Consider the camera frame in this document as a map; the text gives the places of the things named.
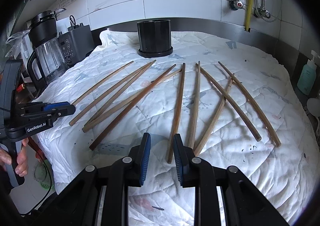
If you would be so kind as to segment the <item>person's left hand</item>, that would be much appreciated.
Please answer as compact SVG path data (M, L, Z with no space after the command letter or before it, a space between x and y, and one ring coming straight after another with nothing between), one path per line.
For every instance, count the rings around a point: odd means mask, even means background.
M27 157L27 145L28 145L28 139L22 140L22 147L21 151L17 155L17 167L15 169L15 172L20 177L24 177L28 174L28 157ZM1 170L6 170L5 164L11 165L12 160L10 155L4 151L3 149L0 150L0 163L1 163Z

